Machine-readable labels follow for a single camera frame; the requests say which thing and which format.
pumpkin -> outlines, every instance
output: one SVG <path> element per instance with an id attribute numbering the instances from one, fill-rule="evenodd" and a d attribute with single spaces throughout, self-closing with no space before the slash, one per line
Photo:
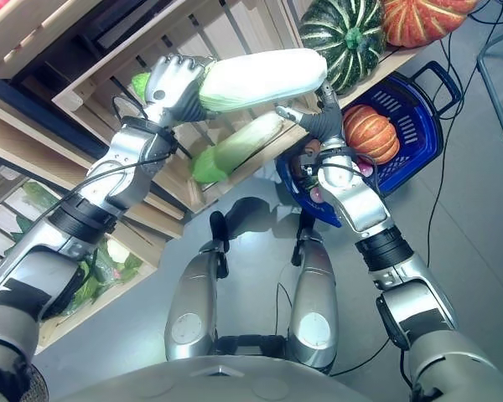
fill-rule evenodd
<path id="1" fill-rule="evenodd" d="M 415 48 L 454 31 L 477 0 L 382 0 L 387 42 Z"/>
<path id="2" fill-rule="evenodd" d="M 314 0 L 298 32 L 328 64 L 328 81 L 346 93 L 378 65 L 386 47 L 381 0 Z"/>
<path id="3" fill-rule="evenodd" d="M 351 107 L 345 113 L 343 127 L 349 147 L 373 157 L 379 165 L 391 161 L 401 147 L 395 127 L 370 106 Z"/>

metal stand leg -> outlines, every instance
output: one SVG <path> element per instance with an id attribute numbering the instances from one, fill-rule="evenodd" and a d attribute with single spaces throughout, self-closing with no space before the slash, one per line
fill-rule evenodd
<path id="1" fill-rule="evenodd" d="M 501 128 L 503 129 L 503 106 L 501 105 L 499 96 L 494 87 L 494 83 L 490 78 L 490 73 L 486 68 L 485 64 L 485 55 L 489 48 L 503 41 L 503 34 L 497 37 L 496 39 L 490 41 L 479 53 L 477 56 L 477 67 L 479 68 L 480 75 L 485 82 L 486 89 L 488 90 L 488 94 L 490 95 L 490 99 L 492 101 L 492 105 L 494 105 L 495 113 L 497 114 L 497 118 L 500 121 Z"/>
<path id="2" fill-rule="evenodd" d="M 299 232 L 303 263 L 294 295 L 288 347 L 298 362 L 329 371 L 339 340 L 334 272 L 320 235 L 309 227 Z"/>
<path id="3" fill-rule="evenodd" d="M 220 213 L 210 216 L 214 240 L 200 250 L 179 280 L 164 332 L 168 361 L 213 352 L 216 280 L 228 274 L 225 254 L 229 250 L 227 230 L 226 227 L 220 229 L 224 225 L 225 220 Z"/>

orange pumpkin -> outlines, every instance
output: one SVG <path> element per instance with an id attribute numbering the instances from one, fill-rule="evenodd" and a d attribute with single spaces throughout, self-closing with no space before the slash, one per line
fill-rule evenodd
<path id="1" fill-rule="evenodd" d="M 454 31 L 478 0 L 382 0 L 386 40 L 415 48 Z"/>
<path id="2" fill-rule="evenodd" d="M 395 127 L 370 106 L 351 107 L 345 113 L 343 127 L 349 147 L 373 157 L 379 165 L 391 161 L 401 147 Z"/>

striped green squash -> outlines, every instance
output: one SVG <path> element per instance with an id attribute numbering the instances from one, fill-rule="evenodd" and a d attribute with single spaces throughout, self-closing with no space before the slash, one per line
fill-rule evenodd
<path id="1" fill-rule="evenodd" d="M 378 65 L 386 47 L 381 0 L 314 0 L 298 29 L 306 48 L 328 63 L 328 80 L 344 94 Z"/>

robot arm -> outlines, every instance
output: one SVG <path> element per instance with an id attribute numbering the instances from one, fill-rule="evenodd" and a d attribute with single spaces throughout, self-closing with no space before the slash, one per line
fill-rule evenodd
<path id="1" fill-rule="evenodd" d="M 146 89 L 148 119 L 124 117 L 83 184 L 0 264 L 0 394 L 8 400 L 19 400 L 28 387 L 39 322 L 61 313 L 82 285 L 78 261 L 145 198 L 163 160 L 175 152 L 172 127 L 206 118 L 197 99 L 204 66 L 196 61 L 174 56 L 157 63 Z"/>
<path id="2" fill-rule="evenodd" d="M 323 85 L 324 111 L 306 115 L 278 107 L 280 115 L 321 142 L 319 188 L 355 238 L 381 295 L 376 306 L 391 341 L 409 350 L 413 401 L 503 400 L 503 375 L 469 339 L 456 331 L 457 318 L 421 257 L 395 226 L 380 196 L 358 175 L 345 143 L 341 110 Z"/>

